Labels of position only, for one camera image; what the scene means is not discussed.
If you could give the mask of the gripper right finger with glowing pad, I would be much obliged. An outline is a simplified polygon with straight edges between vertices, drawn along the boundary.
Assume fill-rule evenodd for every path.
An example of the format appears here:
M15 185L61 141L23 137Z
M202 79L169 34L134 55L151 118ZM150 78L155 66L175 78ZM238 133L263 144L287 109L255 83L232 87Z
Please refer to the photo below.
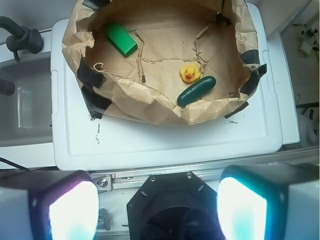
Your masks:
M283 240L288 212L285 164L229 165L217 188L217 216L228 240Z

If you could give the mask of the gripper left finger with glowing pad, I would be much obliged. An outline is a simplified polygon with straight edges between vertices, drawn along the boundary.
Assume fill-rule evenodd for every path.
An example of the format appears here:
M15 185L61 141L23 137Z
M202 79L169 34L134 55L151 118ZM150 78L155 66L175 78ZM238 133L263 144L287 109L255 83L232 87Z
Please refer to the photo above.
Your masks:
M36 171L30 184L29 216L35 240L94 239L100 200L86 171Z

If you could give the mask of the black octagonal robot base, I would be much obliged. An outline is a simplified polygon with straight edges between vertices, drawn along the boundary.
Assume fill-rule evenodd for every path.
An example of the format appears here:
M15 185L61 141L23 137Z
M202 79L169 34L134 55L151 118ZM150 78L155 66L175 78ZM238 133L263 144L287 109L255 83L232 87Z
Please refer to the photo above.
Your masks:
M217 192L192 172L151 175L126 205L132 240L223 240Z

